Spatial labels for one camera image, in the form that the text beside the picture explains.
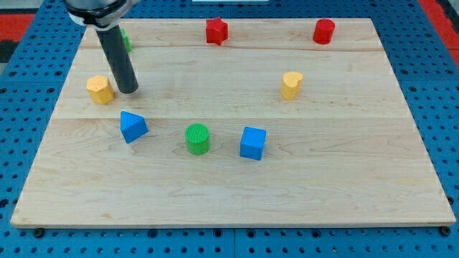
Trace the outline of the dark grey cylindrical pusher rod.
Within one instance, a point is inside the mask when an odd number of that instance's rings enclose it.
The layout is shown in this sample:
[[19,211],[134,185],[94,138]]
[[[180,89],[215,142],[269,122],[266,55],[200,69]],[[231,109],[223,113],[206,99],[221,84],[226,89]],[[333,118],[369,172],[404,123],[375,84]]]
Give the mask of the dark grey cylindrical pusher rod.
[[138,89],[138,81],[120,27],[116,25],[109,30],[96,31],[96,34],[118,90],[124,94],[134,93]]

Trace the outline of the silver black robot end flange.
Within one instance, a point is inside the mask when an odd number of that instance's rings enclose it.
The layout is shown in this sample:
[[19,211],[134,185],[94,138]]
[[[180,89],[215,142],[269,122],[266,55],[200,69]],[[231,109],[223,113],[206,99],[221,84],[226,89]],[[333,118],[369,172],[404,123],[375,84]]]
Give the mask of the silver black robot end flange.
[[64,0],[71,20],[94,29],[111,29],[135,5],[136,0]]

